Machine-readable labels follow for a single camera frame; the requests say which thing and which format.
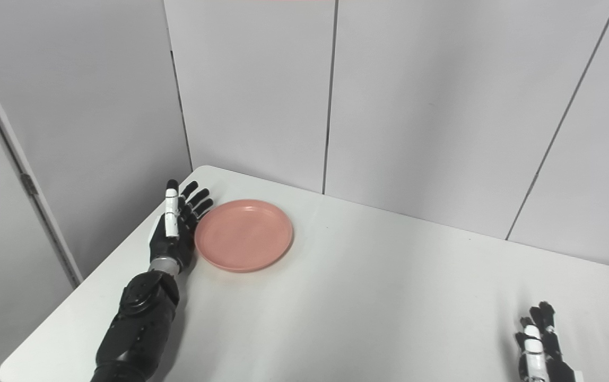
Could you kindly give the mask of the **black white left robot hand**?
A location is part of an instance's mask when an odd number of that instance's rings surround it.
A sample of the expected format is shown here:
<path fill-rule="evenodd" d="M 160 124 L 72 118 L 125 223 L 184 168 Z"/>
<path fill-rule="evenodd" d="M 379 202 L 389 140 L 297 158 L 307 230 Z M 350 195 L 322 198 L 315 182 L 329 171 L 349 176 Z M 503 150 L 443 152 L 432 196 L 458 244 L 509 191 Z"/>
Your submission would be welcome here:
<path fill-rule="evenodd" d="M 183 189 L 175 179 L 167 182 L 163 213 L 149 239 L 150 271 L 177 276 L 192 265 L 196 227 L 212 206 L 209 189 L 197 181 Z"/>

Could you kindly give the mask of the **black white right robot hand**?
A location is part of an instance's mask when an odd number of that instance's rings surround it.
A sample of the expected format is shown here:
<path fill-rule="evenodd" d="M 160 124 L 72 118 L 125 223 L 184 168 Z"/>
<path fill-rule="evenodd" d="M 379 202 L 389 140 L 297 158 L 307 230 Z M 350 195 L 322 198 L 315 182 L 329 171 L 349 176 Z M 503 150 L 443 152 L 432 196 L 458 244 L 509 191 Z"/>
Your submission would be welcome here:
<path fill-rule="evenodd" d="M 539 302 L 521 317 L 521 331 L 515 333 L 519 348 L 518 374 L 522 381 L 584 381 L 583 373 L 564 360 L 556 332 L 556 311 Z"/>

